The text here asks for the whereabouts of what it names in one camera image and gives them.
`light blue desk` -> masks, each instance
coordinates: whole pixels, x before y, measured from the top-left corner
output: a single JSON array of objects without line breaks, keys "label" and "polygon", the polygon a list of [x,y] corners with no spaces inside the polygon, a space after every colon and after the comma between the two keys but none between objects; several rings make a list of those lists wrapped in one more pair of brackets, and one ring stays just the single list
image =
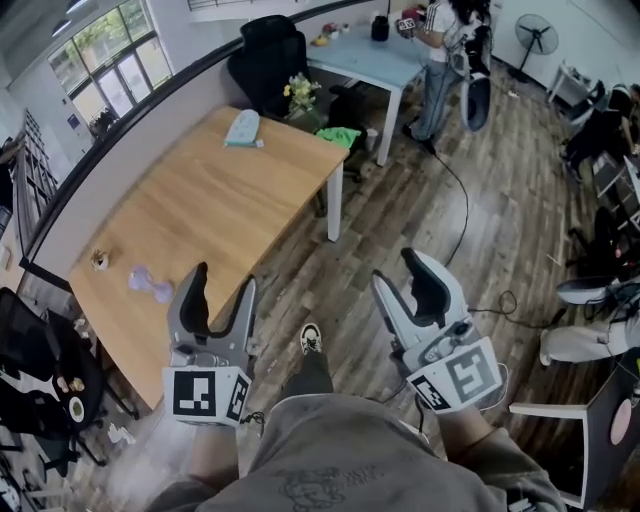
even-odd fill
[{"label": "light blue desk", "polygon": [[371,39],[371,27],[353,27],[351,32],[331,40],[328,46],[309,46],[309,65],[360,80],[390,92],[387,117],[378,150],[378,165],[384,165],[398,117],[402,91],[427,62],[428,49],[417,40],[400,37],[389,30],[384,42]]}]

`window frame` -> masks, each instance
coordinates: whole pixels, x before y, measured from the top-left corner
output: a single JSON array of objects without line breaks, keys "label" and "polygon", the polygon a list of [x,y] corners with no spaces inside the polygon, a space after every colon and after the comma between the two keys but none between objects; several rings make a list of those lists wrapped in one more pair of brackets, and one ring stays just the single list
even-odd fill
[{"label": "window frame", "polygon": [[[87,77],[82,80],[79,84],[77,84],[71,91],[66,91],[65,92],[67,94],[67,96],[69,97],[69,99],[73,102],[73,100],[75,98],[78,97],[78,95],[80,95],[90,84],[94,84],[96,89],[98,90],[98,93],[100,94],[100,96],[102,97],[102,101],[104,101],[105,105],[107,105],[114,113],[115,110],[113,108],[113,105],[111,104],[111,102],[109,101],[109,99],[106,97],[106,95],[104,94],[102,87],[100,86],[100,84],[98,83],[98,78],[100,78],[102,75],[104,75],[105,73],[107,73],[109,70],[114,69],[116,74],[118,75],[118,77],[121,79],[121,81],[123,80],[122,77],[120,76],[120,70],[118,69],[118,64],[124,60],[125,58],[129,57],[130,55],[133,55],[133,57],[136,59],[136,62],[138,63],[138,66],[140,67],[140,70],[142,71],[142,76],[144,77],[144,80],[147,84],[147,86],[149,87],[149,91],[150,94],[153,93],[153,91],[155,90],[155,88],[153,87],[153,85],[151,84],[151,80],[149,79],[149,75],[147,74],[146,69],[144,68],[144,65],[142,64],[142,61],[140,60],[140,56],[138,55],[138,52],[136,51],[140,46],[142,46],[143,44],[153,40],[153,39],[157,39],[158,42],[160,42],[160,38],[158,37],[158,33],[155,30],[155,27],[153,26],[153,23],[151,22],[151,29],[149,30],[149,32],[147,32],[146,34],[141,35],[140,37],[138,37],[135,41],[133,40],[133,38],[131,37],[131,32],[129,31],[129,27],[127,26],[127,23],[125,21],[124,15],[122,14],[122,10],[121,10],[121,6],[123,4],[127,3],[122,2],[121,4],[117,5],[116,7],[114,7],[113,9],[110,9],[109,11],[105,12],[102,16],[99,16],[98,18],[96,18],[95,20],[93,20],[91,23],[95,23],[96,21],[98,21],[100,18],[107,16],[109,13],[113,12],[113,11],[117,11],[118,12],[118,16],[120,17],[120,20],[122,21],[122,25],[124,26],[125,29],[125,33],[127,35],[127,38],[129,39],[129,44],[127,46],[125,46],[124,48],[122,48],[121,50],[119,50],[117,53],[115,53],[113,56],[109,57],[107,60],[105,60],[102,64],[100,64],[98,67],[96,67],[96,69],[94,69],[93,71],[89,71],[89,67],[87,66],[87,63],[85,62],[82,53],[80,52],[80,49],[78,48],[78,45],[76,44],[76,41],[74,40],[75,36],[81,32],[82,30],[84,30],[85,28],[87,28],[88,26],[91,25],[91,23],[89,23],[87,26],[83,27],[81,30],[79,30],[76,34],[74,34],[72,37],[70,37],[69,39],[67,39],[64,43],[62,43],[55,51],[53,51],[51,53],[51,55],[49,55],[47,61],[49,63],[49,65],[51,66],[51,61],[49,59],[51,59],[51,56],[53,54],[55,54],[60,48],[63,48],[64,46],[67,45],[67,43],[71,43],[78,55],[78,57],[80,58],[80,62],[82,63],[82,66],[84,67],[86,73],[87,73]],[[146,6],[146,2],[145,0],[140,0],[140,6],[142,7],[143,10],[147,9]],[[162,44],[159,45],[160,46],[160,50],[162,51],[162,55],[164,56],[165,61],[167,62],[167,67],[169,69],[169,77],[173,76],[173,73],[171,73],[171,68],[168,66],[168,59],[166,54],[164,53],[164,48],[162,48]],[[123,81],[123,84],[125,86],[125,92],[128,96],[130,96],[130,99],[132,100],[133,105],[136,105],[138,102],[135,101],[135,98],[133,98],[131,91],[129,90],[128,85],[126,85],[126,82]]]}]

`yellow flowers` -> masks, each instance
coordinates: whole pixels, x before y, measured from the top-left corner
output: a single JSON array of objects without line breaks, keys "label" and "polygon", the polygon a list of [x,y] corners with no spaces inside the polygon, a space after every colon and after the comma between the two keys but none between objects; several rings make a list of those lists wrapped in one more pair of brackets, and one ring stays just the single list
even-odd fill
[{"label": "yellow flowers", "polygon": [[318,82],[309,82],[302,73],[290,77],[289,83],[284,86],[282,93],[285,97],[291,96],[289,112],[294,112],[298,109],[311,110],[316,99],[314,91],[319,88],[320,84]]}]

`ceiling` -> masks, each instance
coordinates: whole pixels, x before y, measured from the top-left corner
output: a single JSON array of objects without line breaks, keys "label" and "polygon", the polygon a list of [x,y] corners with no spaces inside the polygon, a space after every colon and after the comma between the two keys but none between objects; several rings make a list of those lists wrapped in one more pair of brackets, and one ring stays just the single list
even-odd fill
[{"label": "ceiling", "polygon": [[[0,54],[10,81],[123,1],[92,0],[67,16],[69,0],[0,0]],[[72,24],[53,39],[54,26],[65,17],[71,19]]]}]

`jeans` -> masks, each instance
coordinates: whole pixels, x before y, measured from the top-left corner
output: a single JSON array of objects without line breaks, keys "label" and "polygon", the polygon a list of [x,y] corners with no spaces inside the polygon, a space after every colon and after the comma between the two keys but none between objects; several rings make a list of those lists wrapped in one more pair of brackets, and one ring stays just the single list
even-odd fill
[{"label": "jeans", "polygon": [[411,125],[416,140],[437,142],[444,128],[444,107],[462,77],[448,63],[428,59],[424,68],[424,105],[420,117]]},{"label": "jeans", "polygon": [[300,371],[289,377],[282,388],[278,402],[291,396],[333,393],[333,382],[329,375],[327,356],[320,352],[309,352],[302,359]]}]

